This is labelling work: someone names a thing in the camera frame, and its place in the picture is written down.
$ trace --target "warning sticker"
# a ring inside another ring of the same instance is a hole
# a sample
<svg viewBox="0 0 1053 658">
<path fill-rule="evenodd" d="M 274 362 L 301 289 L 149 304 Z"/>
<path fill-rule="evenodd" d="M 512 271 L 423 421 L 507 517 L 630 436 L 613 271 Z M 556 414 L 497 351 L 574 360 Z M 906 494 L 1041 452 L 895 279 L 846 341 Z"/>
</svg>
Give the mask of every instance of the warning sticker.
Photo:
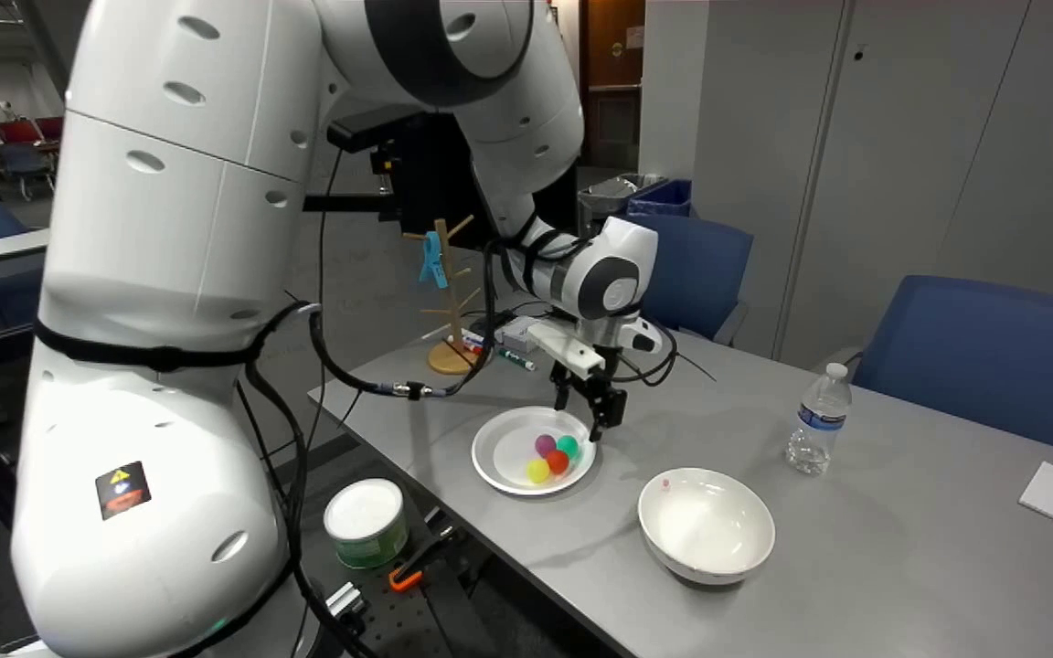
<svg viewBox="0 0 1053 658">
<path fill-rule="evenodd" d="M 96 478 L 96 496 L 100 499 L 100 517 L 105 521 L 154 499 L 139 461 L 114 467 Z"/>
</svg>

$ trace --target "purple ball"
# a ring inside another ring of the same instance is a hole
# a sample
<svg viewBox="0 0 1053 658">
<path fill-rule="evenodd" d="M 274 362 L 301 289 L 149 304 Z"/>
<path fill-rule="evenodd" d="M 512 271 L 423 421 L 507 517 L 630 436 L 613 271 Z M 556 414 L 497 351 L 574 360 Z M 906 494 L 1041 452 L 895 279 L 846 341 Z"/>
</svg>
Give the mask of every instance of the purple ball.
<svg viewBox="0 0 1053 658">
<path fill-rule="evenodd" d="M 555 437 L 551 434 L 540 434 L 540 436 L 535 439 L 535 453 L 538 453 L 539 457 L 547 459 L 547 455 L 555 453 Z"/>
</svg>

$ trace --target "white bowl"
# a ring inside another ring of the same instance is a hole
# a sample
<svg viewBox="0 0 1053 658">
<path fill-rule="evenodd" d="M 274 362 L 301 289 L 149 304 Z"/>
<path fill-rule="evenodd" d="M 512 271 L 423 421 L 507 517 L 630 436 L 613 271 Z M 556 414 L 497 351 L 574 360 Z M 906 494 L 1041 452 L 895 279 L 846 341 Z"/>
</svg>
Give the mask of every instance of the white bowl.
<svg viewBox="0 0 1053 658">
<path fill-rule="evenodd" d="M 649 480 L 636 512 L 653 553 L 697 583 L 736 583 L 774 546 L 774 520 L 760 497 L 706 467 L 674 467 Z"/>
<path fill-rule="evenodd" d="M 579 442 L 579 455 L 561 475 L 536 484 L 526 476 L 526 463 L 539 459 L 535 438 L 551 434 L 559 438 L 570 434 Z M 563 491 L 588 475 L 596 461 L 596 444 L 589 439 L 588 426 L 568 412 L 549 406 L 511 408 L 486 420 L 477 430 L 469 455 L 477 474 L 490 486 L 510 495 L 552 495 Z"/>
</svg>

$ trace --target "wooden mug tree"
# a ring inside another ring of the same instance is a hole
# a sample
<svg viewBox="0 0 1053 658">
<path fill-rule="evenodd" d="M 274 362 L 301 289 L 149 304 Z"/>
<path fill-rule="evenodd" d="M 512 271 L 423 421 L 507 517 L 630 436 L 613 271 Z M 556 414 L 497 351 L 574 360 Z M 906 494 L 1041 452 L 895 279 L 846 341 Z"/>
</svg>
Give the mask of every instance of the wooden mug tree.
<svg viewBox="0 0 1053 658">
<path fill-rule="evenodd" d="M 465 295 L 465 299 L 461 303 L 457 303 L 454 283 L 457 279 L 462 278 L 462 276 L 471 274 L 471 267 L 464 267 L 460 272 L 453 270 L 453 254 L 452 246 L 450 245 L 450 239 L 456 236 L 460 230 L 464 228 L 473 220 L 474 216 L 469 216 L 453 228 L 448 227 L 446 221 L 443 219 L 433 222 L 434 228 L 438 233 L 438 239 L 441 241 L 441 267 L 446 276 L 446 286 L 442 288 L 442 292 L 444 293 L 444 300 L 446 300 L 446 307 L 422 308 L 421 313 L 446 315 L 448 320 L 450 320 L 450 336 L 444 338 L 444 341 L 436 343 L 430 350 L 430 367 L 441 372 L 442 375 L 462 375 L 464 372 L 471 370 L 473 362 L 477 361 L 477 355 L 472 353 L 472 351 L 465 350 L 465 344 L 462 340 L 461 308 L 464 308 L 465 304 L 474 300 L 477 293 L 481 292 L 481 287 L 474 288 L 471 295 Z M 417 233 L 404 233 L 402 236 L 411 240 L 428 239 L 425 236 L 418 236 Z"/>
</svg>

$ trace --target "plastic bottle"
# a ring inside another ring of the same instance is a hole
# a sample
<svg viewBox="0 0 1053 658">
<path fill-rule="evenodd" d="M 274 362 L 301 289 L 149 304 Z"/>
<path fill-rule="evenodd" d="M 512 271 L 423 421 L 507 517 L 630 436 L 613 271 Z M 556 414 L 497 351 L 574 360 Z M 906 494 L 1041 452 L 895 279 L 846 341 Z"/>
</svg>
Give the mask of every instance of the plastic bottle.
<svg viewBox="0 0 1053 658">
<path fill-rule="evenodd" d="M 818 475 L 828 470 L 835 437 L 852 408 L 848 366 L 828 363 L 828 374 L 802 393 L 797 425 L 787 441 L 787 461 L 803 474 Z"/>
</svg>

